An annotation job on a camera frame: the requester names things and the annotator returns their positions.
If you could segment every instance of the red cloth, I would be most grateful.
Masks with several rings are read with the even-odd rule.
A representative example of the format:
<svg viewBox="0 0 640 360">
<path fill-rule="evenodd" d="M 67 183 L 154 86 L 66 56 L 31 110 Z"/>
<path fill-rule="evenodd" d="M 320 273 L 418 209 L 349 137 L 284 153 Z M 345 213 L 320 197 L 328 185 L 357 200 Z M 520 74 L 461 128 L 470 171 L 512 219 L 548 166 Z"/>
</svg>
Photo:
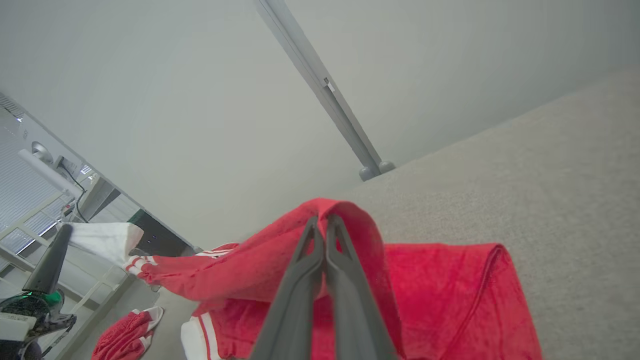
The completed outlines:
<svg viewBox="0 0 640 360">
<path fill-rule="evenodd" d="M 152 329 L 162 318 L 161 307 L 134 310 L 107 329 L 93 350 L 91 360 L 137 360 L 151 345 Z"/>
<path fill-rule="evenodd" d="M 344 220 L 401 357 L 541 359 L 504 247 L 384 246 L 371 217 L 350 202 L 308 201 L 246 242 L 230 245 L 220 258 L 153 256 L 134 258 L 132 263 L 138 264 L 130 267 L 150 284 L 199 301 L 193 315 L 210 314 L 220 357 L 246 359 L 307 220 L 318 216 L 326 236 L 330 214 Z M 332 305 L 325 292 L 314 302 L 312 355 L 334 358 Z"/>
</svg>

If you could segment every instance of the white wall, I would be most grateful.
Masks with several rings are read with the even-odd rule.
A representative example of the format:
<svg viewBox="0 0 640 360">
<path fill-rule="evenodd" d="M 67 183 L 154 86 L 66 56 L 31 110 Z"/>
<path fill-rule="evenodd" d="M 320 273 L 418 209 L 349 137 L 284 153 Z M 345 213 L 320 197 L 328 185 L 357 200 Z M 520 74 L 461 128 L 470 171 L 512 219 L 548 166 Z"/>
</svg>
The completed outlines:
<svg viewBox="0 0 640 360">
<path fill-rule="evenodd" d="M 637 0 L 284 0 L 401 165 L 640 62 Z"/>
<path fill-rule="evenodd" d="M 0 92 L 193 245 L 360 183 L 251 0 L 0 6 Z"/>
</svg>

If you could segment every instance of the red towel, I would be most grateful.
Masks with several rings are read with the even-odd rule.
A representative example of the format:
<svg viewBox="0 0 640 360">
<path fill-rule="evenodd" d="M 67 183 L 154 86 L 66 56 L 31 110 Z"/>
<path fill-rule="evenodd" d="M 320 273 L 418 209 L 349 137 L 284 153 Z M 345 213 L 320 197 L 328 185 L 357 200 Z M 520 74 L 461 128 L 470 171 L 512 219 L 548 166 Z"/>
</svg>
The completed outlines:
<svg viewBox="0 0 640 360">
<path fill-rule="evenodd" d="M 128 268 L 150 284 L 199 301 L 193 315 L 210 314 L 220 357 L 246 359 L 307 220 L 318 216 L 326 236 L 330 214 L 344 220 L 402 358 L 541 359 L 502 246 L 384 246 L 371 217 L 350 202 L 312 200 L 240 245 L 204 256 L 135 257 Z M 314 303 L 314 359 L 334 358 L 332 317 L 331 298 L 321 292 Z"/>
<path fill-rule="evenodd" d="M 91 360 L 141 358 L 151 345 L 152 329 L 158 324 L 163 313 L 164 310 L 159 306 L 144 311 L 131 311 L 102 333 Z"/>
</svg>

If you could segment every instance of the folded red towel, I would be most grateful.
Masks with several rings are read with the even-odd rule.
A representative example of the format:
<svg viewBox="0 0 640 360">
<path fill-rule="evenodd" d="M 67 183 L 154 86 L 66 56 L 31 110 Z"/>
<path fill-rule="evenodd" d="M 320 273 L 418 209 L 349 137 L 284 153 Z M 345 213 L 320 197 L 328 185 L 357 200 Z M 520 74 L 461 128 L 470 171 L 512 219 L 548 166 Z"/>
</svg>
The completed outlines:
<svg viewBox="0 0 640 360">
<path fill-rule="evenodd" d="M 150 284 L 200 301 L 193 315 L 210 314 L 220 357 L 248 358 L 307 220 L 318 216 L 326 236 L 330 214 L 341 216 L 349 231 L 401 357 L 541 359 L 503 247 L 384 246 L 371 217 L 350 202 L 312 200 L 237 247 L 187 258 L 135 257 L 128 268 Z M 333 337 L 331 298 L 322 291 L 314 302 L 314 359 L 334 358 Z"/>
<path fill-rule="evenodd" d="M 102 333 L 91 360 L 141 358 L 151 345 L 152 329 L 158 324 L 163 313 L 164 310 L 159 306 L 144 311 L 131 311 Z"/>
</svg>

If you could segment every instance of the white cloth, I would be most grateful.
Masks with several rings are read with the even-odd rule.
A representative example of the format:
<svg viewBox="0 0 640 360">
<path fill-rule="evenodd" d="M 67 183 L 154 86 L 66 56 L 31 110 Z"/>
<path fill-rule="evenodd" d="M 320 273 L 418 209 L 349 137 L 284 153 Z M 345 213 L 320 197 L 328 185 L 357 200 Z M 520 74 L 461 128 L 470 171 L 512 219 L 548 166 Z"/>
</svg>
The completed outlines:
<svg viewBox="0 0 640 360">
<path fill-rule="evenodd" d="M 116 266 L 125 264 L 144 231 L 128 222 L 110 224 L 71 223 L 71 246 L 99 256 Z"/>
<path fill-rule="evenodd" d="M 219 360 L 211 316 L 204 313 L 182 324 L 180 340 L 187 360 Z"/>
</svg>

